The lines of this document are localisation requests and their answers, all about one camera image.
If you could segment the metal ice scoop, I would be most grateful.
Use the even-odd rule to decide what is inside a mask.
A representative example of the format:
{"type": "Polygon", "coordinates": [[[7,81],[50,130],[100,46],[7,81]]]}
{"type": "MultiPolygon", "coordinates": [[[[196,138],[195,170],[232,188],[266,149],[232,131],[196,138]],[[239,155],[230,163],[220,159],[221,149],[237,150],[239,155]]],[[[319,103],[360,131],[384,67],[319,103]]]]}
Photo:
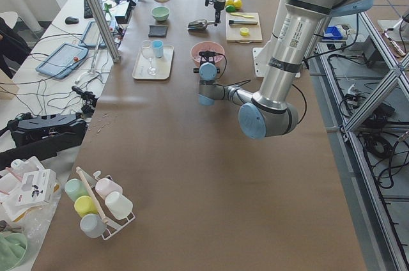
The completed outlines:
{"type": "Polygon", "coordinates": [[[187,30],[188,31],[203,31],[207,29],[208,26],[214,26],[215,22],[206,19],[199,19],[194,20],[188,23],[187,30]]]}

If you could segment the blue cup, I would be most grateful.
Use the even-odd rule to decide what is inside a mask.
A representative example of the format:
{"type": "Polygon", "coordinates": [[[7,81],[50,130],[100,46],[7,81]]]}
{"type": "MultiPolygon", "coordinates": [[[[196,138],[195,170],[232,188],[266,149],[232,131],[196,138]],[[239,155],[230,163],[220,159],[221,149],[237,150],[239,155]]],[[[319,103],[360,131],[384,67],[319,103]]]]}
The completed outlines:
{"type": "Polygon", "coordinates": [[[161,40],[151,42],[151,47],[156,58],[161,58],[164,55],[164,44],[161,40]]]}

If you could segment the pink cup in rack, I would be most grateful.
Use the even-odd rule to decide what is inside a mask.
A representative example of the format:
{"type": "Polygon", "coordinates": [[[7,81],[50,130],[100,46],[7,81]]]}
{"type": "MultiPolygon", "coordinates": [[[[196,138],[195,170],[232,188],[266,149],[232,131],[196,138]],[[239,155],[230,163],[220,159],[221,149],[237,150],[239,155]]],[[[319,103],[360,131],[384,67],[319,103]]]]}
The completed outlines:
{"type": "Polygon", "coordinates": [[[109,178],[99,179],[95,185],[95,190],[102,199],[105,199],[112,192],[123,193],[123,188],[109,178]]]}

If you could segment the white cup in rack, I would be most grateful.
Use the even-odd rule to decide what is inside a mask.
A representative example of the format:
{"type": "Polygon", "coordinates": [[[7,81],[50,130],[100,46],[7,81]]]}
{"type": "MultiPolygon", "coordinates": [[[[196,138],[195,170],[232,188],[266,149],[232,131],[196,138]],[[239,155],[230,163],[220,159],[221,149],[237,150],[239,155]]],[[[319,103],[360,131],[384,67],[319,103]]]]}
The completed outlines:
{"type": "Polygon", "coordinates": [[[133,202],[118,191],[112,191],[106,196],[105,205],[118,220],[125,219],[133,209],[133,202]]]}

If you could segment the green cup in rack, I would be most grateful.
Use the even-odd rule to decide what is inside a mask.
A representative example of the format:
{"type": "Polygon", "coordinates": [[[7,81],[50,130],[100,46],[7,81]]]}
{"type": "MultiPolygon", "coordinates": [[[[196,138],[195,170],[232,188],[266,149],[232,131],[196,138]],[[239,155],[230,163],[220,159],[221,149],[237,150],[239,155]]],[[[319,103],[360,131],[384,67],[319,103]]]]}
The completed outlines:
{"type": "Polygon", "coordinates": [[[75,202],[81,196],[87,196],[88,192],[83,184],[83,182],[79,179],[72,178],[65,183],[64,187],[66,195],[75,202]]]}

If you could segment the yellow cup in rack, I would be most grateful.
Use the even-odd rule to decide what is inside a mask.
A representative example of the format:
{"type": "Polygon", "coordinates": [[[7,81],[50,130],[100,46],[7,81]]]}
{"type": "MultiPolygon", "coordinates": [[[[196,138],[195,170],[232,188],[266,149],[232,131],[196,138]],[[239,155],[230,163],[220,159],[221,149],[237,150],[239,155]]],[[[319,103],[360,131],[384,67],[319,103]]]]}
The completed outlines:
{"type": "Polygon", "coordinates": [[[87,214],[97,214],[98,210],[90,196],[78,197],[74,202],[74,209],[83,218],[87,214]]]}

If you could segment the grey cup in rack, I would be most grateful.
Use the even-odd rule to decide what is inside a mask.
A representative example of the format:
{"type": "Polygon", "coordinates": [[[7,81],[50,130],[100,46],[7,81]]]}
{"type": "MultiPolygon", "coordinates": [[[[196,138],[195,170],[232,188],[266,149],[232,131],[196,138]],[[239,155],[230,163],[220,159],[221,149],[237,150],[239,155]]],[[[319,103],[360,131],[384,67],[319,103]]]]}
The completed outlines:
{"type": "Polygon", "coordinates": [[[80,221],[82,232],[90,238],[98,238],[103,235],[107,224],[102,221],[99,215],[89,213],[80,221]]]}

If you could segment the pink bowl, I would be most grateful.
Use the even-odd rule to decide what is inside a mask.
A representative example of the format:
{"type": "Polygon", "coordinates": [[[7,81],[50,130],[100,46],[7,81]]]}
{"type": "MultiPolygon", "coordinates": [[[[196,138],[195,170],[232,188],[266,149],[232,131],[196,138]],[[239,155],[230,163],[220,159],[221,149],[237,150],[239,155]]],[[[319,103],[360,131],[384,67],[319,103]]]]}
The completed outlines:
{"type": "Polygon", "coordinates": [[[201,56],[199,55],[199,53],[203,51],[210,51],[210,52],[216,52],[219,54],[225,54],[225,50],[223,46],[217,42],[203,41],[203,42],[196,43],[191,48],[191,51],[190,51],[191,58],[194,60],[196,65],[198,65],[201,60],[201,56]]]}

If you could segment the green lime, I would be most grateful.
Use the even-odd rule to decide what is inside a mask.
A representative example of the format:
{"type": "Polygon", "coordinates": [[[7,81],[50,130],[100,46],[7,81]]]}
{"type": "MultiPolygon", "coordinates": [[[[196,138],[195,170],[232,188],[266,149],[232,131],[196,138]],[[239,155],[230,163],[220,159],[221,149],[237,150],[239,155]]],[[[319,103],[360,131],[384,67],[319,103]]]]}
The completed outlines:
{"type": "Polygon", "coordinates": [[[236,11],[236,8],[233,5],[227,5],[225,8],[226,12],[232,13],[236,11]]]}

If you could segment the yellow plastic knife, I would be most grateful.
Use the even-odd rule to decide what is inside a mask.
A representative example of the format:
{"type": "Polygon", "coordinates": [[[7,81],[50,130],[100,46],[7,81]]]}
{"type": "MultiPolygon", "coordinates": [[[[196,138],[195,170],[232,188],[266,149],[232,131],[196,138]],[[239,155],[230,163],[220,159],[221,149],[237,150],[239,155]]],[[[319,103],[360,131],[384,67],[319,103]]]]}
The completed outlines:
{"type": "Polygon", "coordinates": [[[235,17],[243,17],[243,18],[245,18],[245,19],[253,19],[253,18],[254,18],[253,15],[248,15],[248,14],[244,14],[244,13],[235,13],[235,12],[232,12],[232,13],[230,13],[230,15],[231,15],[231,16],[235,16],[235,17]]]}

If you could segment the steel muddler black tip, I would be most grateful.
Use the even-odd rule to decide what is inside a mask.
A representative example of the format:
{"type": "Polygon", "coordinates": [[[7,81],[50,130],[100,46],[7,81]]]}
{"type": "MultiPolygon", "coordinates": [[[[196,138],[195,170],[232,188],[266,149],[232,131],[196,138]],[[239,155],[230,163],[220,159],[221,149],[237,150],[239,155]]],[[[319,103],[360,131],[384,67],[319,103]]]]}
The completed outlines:
{"type": "Polygon", "coordinates": [[[254,20],[228,20],[230,26],[255,26],[258,25],[258,21],[254,20]]]}

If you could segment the upper yellow lemon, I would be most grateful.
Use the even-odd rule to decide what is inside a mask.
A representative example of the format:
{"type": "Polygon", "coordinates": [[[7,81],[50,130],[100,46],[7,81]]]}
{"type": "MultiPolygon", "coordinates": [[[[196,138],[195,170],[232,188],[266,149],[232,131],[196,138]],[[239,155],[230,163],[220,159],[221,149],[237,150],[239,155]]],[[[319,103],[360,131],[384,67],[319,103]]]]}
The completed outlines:
{"type": "Polygon", "coordinates": [[[234,0],[233,1],[233,6],[235,7],[236,10],[240,10],[242,8],[242,1],[241,0],[234,0]]]}

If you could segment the bamboo cutting board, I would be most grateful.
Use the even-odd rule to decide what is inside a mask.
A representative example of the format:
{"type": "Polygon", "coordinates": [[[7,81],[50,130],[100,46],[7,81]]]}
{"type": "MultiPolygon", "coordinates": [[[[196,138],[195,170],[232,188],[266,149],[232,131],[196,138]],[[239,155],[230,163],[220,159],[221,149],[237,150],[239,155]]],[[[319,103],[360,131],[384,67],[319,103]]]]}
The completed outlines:
{"type": "Polygon", "coordinates": [[[259,14],[226,13],[226,40],[228,42],[256,42],[263,41],[259,14]]]}

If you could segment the half lemon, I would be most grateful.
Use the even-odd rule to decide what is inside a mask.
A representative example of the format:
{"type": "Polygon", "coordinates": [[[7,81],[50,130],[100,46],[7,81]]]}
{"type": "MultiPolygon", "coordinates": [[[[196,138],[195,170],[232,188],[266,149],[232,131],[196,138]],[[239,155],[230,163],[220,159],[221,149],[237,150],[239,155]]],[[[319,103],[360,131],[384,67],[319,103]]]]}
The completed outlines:
{"type": "Polygon", "coordinates": [[[247,35],[249,35],[249,34],[250,34],[250,33],[249,33],[249,29],[246,28],[246,27],[242,27],[242,28],[240,29],[240,34],[241,34],[242,36],[247,36],[247,35]]]}

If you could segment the grey folded cloth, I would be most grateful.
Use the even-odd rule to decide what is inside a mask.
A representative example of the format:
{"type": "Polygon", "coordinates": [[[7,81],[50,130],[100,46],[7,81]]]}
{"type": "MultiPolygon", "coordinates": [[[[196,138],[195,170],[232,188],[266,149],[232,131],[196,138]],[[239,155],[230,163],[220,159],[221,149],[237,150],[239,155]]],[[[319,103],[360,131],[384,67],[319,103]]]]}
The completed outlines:
{"type": "Polygon", "coordinates": [[[167,36],[168,25],[150,25],[148,36],[165,38],[167,36]]]}

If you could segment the green bowl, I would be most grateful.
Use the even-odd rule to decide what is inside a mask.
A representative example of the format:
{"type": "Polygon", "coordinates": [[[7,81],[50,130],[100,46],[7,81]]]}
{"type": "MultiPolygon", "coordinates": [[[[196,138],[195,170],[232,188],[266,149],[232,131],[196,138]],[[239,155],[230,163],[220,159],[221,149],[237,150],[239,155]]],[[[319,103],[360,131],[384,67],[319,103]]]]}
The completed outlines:
{"type": "Polygon", "coordinates": [[[157,22],[164,22],[169,18],[170,10],[166,6],[157,6],[151,10],[151,16],[157,22]]]}

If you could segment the clear wine glass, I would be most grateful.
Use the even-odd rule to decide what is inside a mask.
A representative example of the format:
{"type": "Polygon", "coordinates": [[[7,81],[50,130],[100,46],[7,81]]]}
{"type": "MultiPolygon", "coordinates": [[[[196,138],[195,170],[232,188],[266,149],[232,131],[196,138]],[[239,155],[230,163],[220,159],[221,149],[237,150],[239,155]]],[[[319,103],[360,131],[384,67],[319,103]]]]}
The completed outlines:
{"type": "Polygon", "coordinates": [[[144,40],[141,44],[141,54],[148,60],[150,66],[148,67],[149,75],[156,75],[158,72],[157,64],[155,62],[155,56],[151,47],[151,41],[144,40]]]}

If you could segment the blue teach pendant far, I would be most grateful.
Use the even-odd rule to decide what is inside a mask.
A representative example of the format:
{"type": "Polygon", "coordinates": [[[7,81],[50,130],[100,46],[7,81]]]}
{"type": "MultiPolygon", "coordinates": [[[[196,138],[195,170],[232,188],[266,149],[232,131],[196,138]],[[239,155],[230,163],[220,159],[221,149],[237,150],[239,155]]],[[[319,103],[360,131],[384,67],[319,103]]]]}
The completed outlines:
{"type": "Polygon", "coordinates": [[[95,21],[88,22],[88,25],[86,26],[79,41],[79,46],[94,49],[97,42],[99,42],[99,49],[106,48],[104,40],[100,37],[100,31],[97,23],[95,21]]]}

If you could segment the blue teach pendant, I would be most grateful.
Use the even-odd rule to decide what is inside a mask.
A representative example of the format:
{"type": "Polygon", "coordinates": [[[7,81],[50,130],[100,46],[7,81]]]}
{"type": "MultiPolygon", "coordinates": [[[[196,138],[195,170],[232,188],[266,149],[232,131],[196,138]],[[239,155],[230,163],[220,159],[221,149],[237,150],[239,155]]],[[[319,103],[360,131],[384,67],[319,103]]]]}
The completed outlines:
{"type": "Polygon", "coordinates": [[[84,62],[87,55],[87,48],[64,43],[43,60],[35,70],[52,79],[64,79],[84,62]]]}
{"type": "Polygon", "coordinates": [[[100,31],[97,23],[95,21],[88,22],[88,25],[86,26],[79,41],[79,46],[94,49],[97,42],[99,42],[99,49],[106,48],[104,40],[100,37],[100,31]]]}

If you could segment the black keyboard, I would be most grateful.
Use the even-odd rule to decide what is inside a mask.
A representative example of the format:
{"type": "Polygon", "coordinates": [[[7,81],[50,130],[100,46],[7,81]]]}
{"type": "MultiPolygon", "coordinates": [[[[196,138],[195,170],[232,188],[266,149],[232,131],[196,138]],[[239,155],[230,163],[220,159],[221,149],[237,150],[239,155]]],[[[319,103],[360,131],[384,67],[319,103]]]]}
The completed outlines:
{"type": "Polygon", "coordinates": [[[85,19],[93,18],[93,12],[88,3],[88,0],[83,0],[83,7],[84,7],[83,17],[85,19]]]}

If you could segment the black computer mouse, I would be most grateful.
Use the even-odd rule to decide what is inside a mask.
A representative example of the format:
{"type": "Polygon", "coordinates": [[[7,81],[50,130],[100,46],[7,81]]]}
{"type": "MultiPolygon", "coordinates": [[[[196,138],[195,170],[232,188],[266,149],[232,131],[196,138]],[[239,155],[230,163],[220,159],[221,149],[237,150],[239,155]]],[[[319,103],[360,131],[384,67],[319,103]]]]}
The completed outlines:
{"type": "Polygon", "coordinates": [[[79,23],[79,19],[76,17],[67,17],[65,19],[65,24],[67,25],[73,25],[73,24],[78,24],[79,23]]]}

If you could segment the blue teach pendant near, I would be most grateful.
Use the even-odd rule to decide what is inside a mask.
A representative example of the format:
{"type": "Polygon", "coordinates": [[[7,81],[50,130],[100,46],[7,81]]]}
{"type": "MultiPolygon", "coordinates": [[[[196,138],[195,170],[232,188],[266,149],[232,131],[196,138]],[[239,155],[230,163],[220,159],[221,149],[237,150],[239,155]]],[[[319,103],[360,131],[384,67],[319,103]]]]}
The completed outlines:
{"type": "Polygon", "coordinates": [[[43,60],[35,70],[52,79],[64,79],[84,62],[87,55],[87,48],[64,43],[43,60]]]}

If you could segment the white product box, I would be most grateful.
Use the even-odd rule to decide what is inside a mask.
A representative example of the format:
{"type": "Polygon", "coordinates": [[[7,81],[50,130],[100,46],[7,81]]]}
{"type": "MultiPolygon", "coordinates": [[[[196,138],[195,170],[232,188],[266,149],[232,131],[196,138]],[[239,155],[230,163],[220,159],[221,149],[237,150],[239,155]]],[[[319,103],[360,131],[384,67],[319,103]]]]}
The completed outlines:
{"type": "Polygon", "coordinates": [[[27,172],[17,193],[15,204],[21,207],[42,206],[51,202],[56,173],[51,169],[27,172]]]}

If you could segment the aluminium frame post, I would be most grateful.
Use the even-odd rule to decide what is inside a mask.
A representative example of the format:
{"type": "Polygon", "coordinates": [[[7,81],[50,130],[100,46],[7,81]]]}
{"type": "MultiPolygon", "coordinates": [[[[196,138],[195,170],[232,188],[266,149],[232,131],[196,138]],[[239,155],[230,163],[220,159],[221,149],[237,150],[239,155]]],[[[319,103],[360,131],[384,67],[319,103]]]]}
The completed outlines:
{"type": "Polygon", "coordinates": [[[106,23],[105,16],[102,11],[99,0],[87,0],[91,11],[93,13],[94,20],[99,28],[100,35],[105,43],[105,46],[111,56],[113,63],[117,63],[120,60],[120,54],[117,46],[114,43],[114,38],[111,35],[108,24],[106,23]]]}

